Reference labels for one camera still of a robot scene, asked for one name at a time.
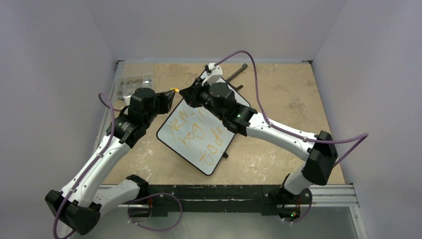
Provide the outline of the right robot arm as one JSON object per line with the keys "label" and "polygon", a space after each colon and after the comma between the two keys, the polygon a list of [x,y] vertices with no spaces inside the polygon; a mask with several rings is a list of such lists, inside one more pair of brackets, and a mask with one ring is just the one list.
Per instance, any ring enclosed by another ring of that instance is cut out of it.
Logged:
{"label": "right robot arm", "polygon": [[324,186],[337,160],[332,136],[326,131],[315,134],[266,120],[256,109],[239,103],[227,83],[203,84],[201,78],[179,91],[192,108],[203,107],[234,134],[264,140],[281,147],[304,161],[301,168],[289,174],[280,187],[280,198],[287,203],[311,185]]}

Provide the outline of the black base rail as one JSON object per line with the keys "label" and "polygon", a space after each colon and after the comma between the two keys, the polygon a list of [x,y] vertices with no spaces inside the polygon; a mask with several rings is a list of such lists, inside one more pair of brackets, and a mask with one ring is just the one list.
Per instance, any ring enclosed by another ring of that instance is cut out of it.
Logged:
{"label": "black base rail", "polygon": [[263,216],[298,218],[301,207],[312,203],[310,189],[299,195],[283,191],[279,185],[149,185],[140,200],[152,217],[169,212],[260,213]]}

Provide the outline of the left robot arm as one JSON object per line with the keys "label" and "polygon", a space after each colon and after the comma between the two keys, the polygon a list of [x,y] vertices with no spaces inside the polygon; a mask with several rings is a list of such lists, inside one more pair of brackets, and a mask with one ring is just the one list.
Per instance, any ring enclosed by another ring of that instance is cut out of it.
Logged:
{"label": "left robot arm", "polygon": [[72,180],[59,191],[50,190],[45,201],[54,215],[53,237],[62,222],[73,233],[86,235],[101,216],[120,204],[135,202],[151,204],[149,184],[137,175],[126,177],[120,184],[100,192],[99,188],[115,165],[146,135],[158,115],[168,113],[177,89],[157,93],[151,88],[138,88],[125,97],[125,106],[116,109],[108,103],[111,124],[97,149]]}

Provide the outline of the aluminium frame rail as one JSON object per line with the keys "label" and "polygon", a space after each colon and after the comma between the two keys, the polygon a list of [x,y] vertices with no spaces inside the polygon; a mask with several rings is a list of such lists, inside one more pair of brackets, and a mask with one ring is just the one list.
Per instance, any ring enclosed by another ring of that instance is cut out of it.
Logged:
{"label": "aluminium frame rail", "polygon": [[[312,203],[310,205],[301,207],[305,211],[308,206],[317,207],[352,207],[358,204],[355,196],[354,188],[351,185],[325,185],[325,186],[311,186]],[[144,205],[129,205],[126,200],[122,203],[122,208],[137,208],[144,209]]]}

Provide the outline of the clear plastic screw box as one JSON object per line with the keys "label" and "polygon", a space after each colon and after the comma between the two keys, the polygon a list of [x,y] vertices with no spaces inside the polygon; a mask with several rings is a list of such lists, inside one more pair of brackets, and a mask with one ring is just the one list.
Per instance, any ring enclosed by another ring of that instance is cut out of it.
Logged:
{"label": "clear plastic screw box", "polygon": [[115,96],[118,99],[133,94],[138,88],[153,88],[153,75],[120,76],[115,79]]}

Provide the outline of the white whiteboard black frame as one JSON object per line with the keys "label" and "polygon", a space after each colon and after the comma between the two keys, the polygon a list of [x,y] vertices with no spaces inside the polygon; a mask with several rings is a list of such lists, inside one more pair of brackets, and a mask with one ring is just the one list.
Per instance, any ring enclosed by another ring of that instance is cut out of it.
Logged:
{"label": "white whiteboard black frame", "polygon": [[212,175],[234,139],[234,133],[203,107],[179,98],[156,137],[204,175]]}

